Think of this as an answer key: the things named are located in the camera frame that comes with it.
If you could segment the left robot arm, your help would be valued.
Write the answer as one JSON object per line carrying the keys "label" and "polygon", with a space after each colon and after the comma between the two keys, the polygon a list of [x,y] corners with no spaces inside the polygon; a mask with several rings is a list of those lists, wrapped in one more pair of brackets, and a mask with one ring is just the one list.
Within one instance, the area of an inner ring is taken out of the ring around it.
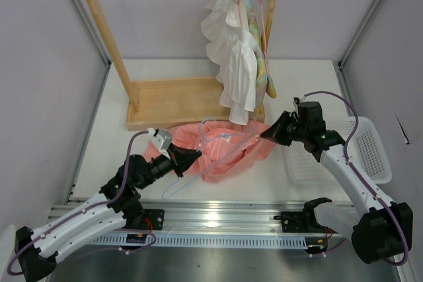
{"label": "left robot arm", "polygon": [[170,172],[181,177],[201,155],[173,144],[151,160],[128,153],[116,175],[86,202],[43,227],[17,230],[12,260],[24,280],[47,277],[74,251],[110,231],[138,229],[145,214],[139,191]]}

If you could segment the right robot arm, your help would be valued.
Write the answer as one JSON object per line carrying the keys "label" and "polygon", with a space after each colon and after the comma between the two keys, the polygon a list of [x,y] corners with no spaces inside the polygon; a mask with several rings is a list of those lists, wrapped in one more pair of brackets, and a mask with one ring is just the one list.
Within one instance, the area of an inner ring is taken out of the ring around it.
{"label": "right robot arm", "polygon": [[297,112],[283,112],[261,138],[289,147],[294,141],[328,170],[356,209],[358,219],[339,209],[329,199],[310,201],[312,209],[302,214],[309,231],[328,227],[348,239],[366,264],[384,260],[402,266],[412,246],[413,212],[376,186],[348,154],[348,142],[335,130],[328,130],[319,102],[298,102]]}

